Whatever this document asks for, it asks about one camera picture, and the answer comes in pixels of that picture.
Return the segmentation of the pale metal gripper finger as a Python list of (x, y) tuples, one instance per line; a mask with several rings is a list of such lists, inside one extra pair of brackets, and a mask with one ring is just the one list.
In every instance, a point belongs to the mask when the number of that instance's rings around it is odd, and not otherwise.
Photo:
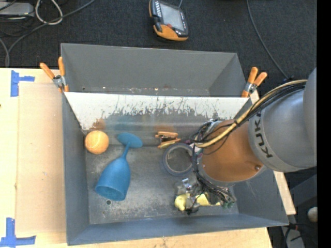
[(192, 186), (192, 184), (190, 183), (189, 178), (185, 178), (185, 179), (183, 179), (183, 180), (182, 180), (182, 183), (183, 183), (183, 187), (184, 187), (185, 193), (191, 193), (192, 190), (193, 190), (193, 186)]
[(194, 214), (199, 210), (200, 204), (198, 203), (198, 195), (186, 194), (186, 213)]

